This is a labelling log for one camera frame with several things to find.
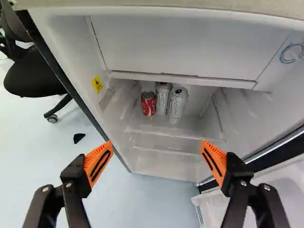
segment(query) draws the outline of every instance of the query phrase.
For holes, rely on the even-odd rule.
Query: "refrigerator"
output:
[[[201,182],[201,140],[250,159],[303,126],[303,21],[161,7],[29,13],[38,48],[133,173]],[[187,88],[178,124],[143,115],[156,82]]]

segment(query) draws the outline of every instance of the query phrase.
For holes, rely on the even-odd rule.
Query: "can lid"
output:
[[[170,83],[170,82],[157,82],[156,85],[159,87],[162,87],[162,88],[171,88],[172,87],[172,83]]]
[[[144,91],[144,92],[142,92],[142,97],[145,99],[152,99],[152,98],[154,98],[154,92],[153,91]]]
[[[173,93],[175,96],[184,96],[185,94],[188,93],[188,90],[182,86],[175,86],[171,90],[171,93]]]

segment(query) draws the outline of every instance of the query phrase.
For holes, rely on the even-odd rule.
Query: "chair base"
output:
[[[46,118],[50,123],[56,123],[58,117],[55,115],[55,113],[66,106],[72,99],[73,98],[70,94],[65,95],[65,97],[62,98],[62,100],[59,101],[59,103],[54,108],[43,114],[44,118]]]

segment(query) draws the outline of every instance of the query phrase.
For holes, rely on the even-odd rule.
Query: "yellow sticker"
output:
[[[96,93],[99,93],[100,90],[103,88],[103,83],[101,82],[99,75],[96,75],[95,78],[92,80],[92,86],[94,87]]]

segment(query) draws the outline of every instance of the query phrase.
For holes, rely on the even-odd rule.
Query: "chair seat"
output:
[[[43,97],[67,93],[36,48],[28,51],[23,58],[13,64],[3,83],[7,91],[21,97]]]

